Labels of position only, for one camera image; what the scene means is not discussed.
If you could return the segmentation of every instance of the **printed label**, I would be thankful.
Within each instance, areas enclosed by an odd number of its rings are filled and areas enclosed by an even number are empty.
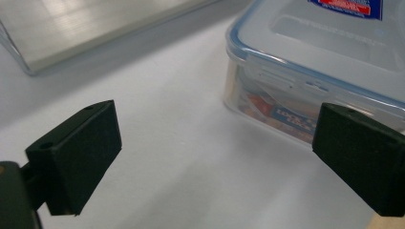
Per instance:
[[[275,107],[271,114],[273,118],[284,122],[289,126],[311,135],[315,134],[316,120],[314,119],[298,115],[282,106]]]
[[[382,0],[308,0],[328,10],[352,16],[382,20]]]

